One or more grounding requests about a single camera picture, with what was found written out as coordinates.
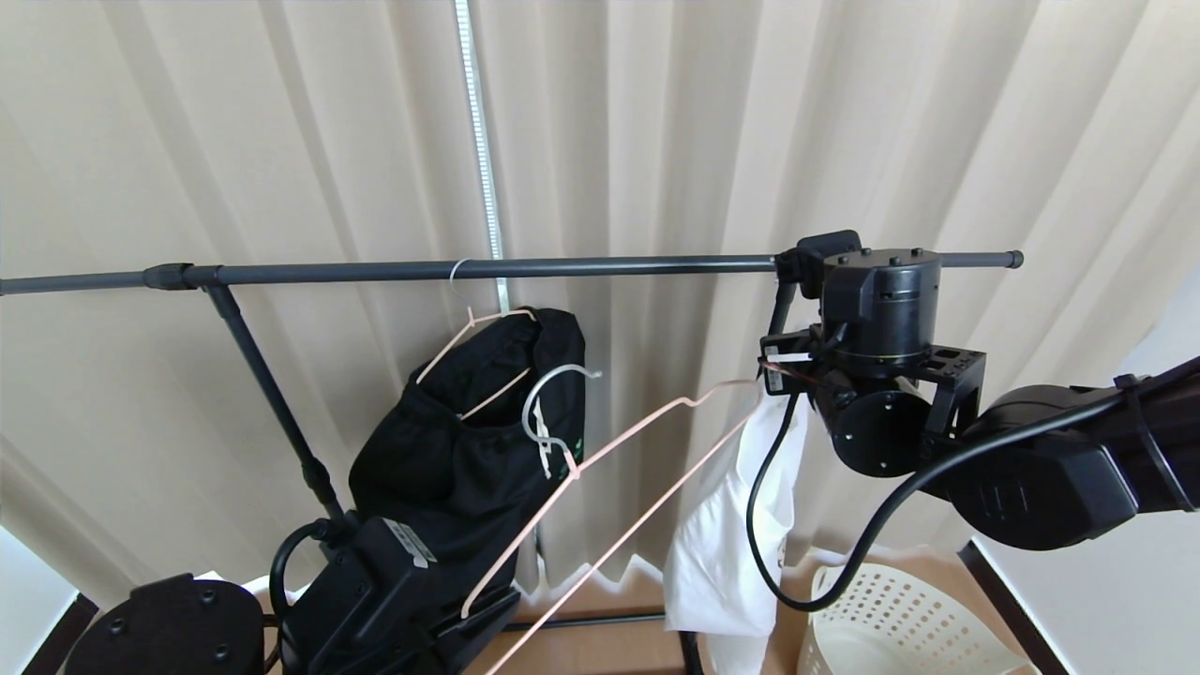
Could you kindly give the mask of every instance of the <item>gray hanger hook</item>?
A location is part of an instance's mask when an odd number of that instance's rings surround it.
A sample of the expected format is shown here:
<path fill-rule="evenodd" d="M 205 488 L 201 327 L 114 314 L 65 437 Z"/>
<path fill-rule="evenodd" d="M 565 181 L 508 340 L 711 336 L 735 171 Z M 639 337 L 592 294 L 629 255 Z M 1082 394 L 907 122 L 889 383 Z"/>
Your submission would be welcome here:
<path fill-rule="evenodd" d="M 458 271 L 458 268 L 462 265 L 462 263 L 469 259 L 470 258 L 463 258 L 456 262 L 452 268 L 450 268 L 450 292 L 454 293 L 455 295 L 458 295 L 458 299 L 461 299 L 467 305 L 468 310 L 470 309 L 470 300 L 468 300 L 466 295 L 460 293 L 458 289 L 454 287 L 454 275 L 456 271 Z"/>
<path fill-rule="evenodd" d="M 533 407 L 533 401 L 534 399 L 538 398 L 538 392 L 541 390 L 542 386 L 553 380 L 556 376 L 569 371 L 582 372 L 584 376 L 587 376 L 588 380 L 595 380 L 596 377 L 604 375 L 599 370 L 592 372 L 590 370 L 583 368 L 582 365 L 576 365 L 574 363 L 560 365 L 551 370 L 546 375 L 542 375 L 541 378 L 538 380 L 538 383 L 534 384 L 533 389 L 529 390 L 529 395 L 526 396 L 524 407 L 521 408 L 521 426 L 524 428 L 526 436 L 529 436 L 529 440 L 533 441 L 534 443 L 550 443 L 552 446 L 558 446 L 559 448 L 563 448 L 563 452 L 566 453 L 568 455 L 571 454 L 571 449 L 566 446 L 566 443 L 563 442 L 562 438 L 556 438 L 553 436 L 539 436 L 534 434 L 533 429 L 529 428 L 529 410 Z"/>

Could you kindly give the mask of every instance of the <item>curtain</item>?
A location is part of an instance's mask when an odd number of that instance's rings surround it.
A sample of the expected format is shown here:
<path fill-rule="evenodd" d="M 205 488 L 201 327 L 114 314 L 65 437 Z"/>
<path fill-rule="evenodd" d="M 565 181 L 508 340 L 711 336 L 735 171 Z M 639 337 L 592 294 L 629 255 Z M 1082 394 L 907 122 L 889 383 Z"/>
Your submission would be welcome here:
<path fill-rule="evenodd" d="M 937 340 L 985 402 L 1103 386 L 1200 258 L 1200 7 L 1129 2 L 478 2 L 506 257 L 1024 249 L 943 273 Z M 0 4 L 0 273 L 487 258 L 450 2 Z M 494 285 L 457 283 L 476 311 Z M 348 501 L 354 454 L 464 321 L 444 282 L 234 289 Z M 587 448 L 754 374 L 769 275 L 514 280 L 588 340 Z M 200 293 L 2 300 L 0 516 L 102 604 L 181 571 L 251 579 L 320 515 Z M 798 300 L 790 327 L 816 318 Z M 544 522 L 595 560 L 746 401 L 672 412 Z M 817 419 L 788 554 L 846 550 L 894 480 Z M 604 572 L 662 561 L 664 509 Z M 917 496 L 880 543 L 954 548 Z M 318 569 L 312 550 L 295 579 Z M 524 556 L 526 574 L 532 557 Z"/>

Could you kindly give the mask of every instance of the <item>white garment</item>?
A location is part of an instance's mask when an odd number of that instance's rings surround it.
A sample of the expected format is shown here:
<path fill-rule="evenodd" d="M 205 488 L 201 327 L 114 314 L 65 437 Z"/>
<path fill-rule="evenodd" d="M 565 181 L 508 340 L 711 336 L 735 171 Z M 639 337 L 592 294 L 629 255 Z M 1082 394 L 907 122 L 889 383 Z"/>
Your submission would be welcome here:
<path fill-rule="evenodd" d="M 808 411 L 802 399 L 755 501 L 755 537 L 778 584 L 792 528 L 792 489 L 800 468 Z M 764 396 L 737 449 L 714 458 L 700 501 L 676 530 L 662 571 L 666 629 L 708 634 L 718 675 L 761 673 L 775 627 L 775 596 L 763 583 L 746 538 L 746 501 L 784 419 L 786 396 Z"/>

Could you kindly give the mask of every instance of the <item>clothes rack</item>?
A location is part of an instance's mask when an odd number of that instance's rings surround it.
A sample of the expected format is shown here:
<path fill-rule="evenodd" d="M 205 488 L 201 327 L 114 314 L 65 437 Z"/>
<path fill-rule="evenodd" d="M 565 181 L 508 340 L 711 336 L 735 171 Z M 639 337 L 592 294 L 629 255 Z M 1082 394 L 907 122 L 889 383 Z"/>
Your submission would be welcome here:
<path fill-rule="evenodd" d="M 1016 251 L 989 253 L 941 253 L 943 268 L 1019 267 Z M 241 316 L 232 286 L 271 283 L 336 283 L 359 281 L 446 280 L 455 279 L 528 279 L 580 276 L 632 276 L 676 274 L 776 273 L 775 255 L 740 256 L 623 256 L 583 258 L 526 258 L 490 261 L 422 261 L 325 264 L 196 265 L 166 263 L 140 271 L 110 271 L 0 279 L 0 295 L 54 293 L 64 291 L 103 291 L 151 288 L 157 291 L 203 291 L 209 294 L 217 313 L 229 328 L 242 358 L 254 375 L 283 432 L 300 460 L 305 483 L 317 496 L 330 518 L 346 518 L 329 478 L 329 471 L 317 459 L 296 423 L 292 408 L 280 390 L 250 327 Z M 780 285 L 770 319 L 773 331 L 782 329 L 787 307 L 794 297 L 794 285 Z M 650 621 L 661 614 L 634 614 L 588 620 L 563 620 L 556 626 Z M 680 634 L 680 645 L 689 671 L 697 671 L 695 635 Z"/>

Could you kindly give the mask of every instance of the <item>laundry basket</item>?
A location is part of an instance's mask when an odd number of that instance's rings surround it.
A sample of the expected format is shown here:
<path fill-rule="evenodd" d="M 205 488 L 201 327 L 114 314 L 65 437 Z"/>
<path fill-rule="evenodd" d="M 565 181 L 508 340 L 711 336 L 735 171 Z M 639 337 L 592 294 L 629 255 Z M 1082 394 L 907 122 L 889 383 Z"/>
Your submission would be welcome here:
<path fill-rule="evenodd" d="M 822 567 L 812 597 L 841 573 Z M 883 565 L 863 565 L 828 609 L 810 615 L 797 675 L 1000 675 L 1028 662 L 965 607 Z"/>

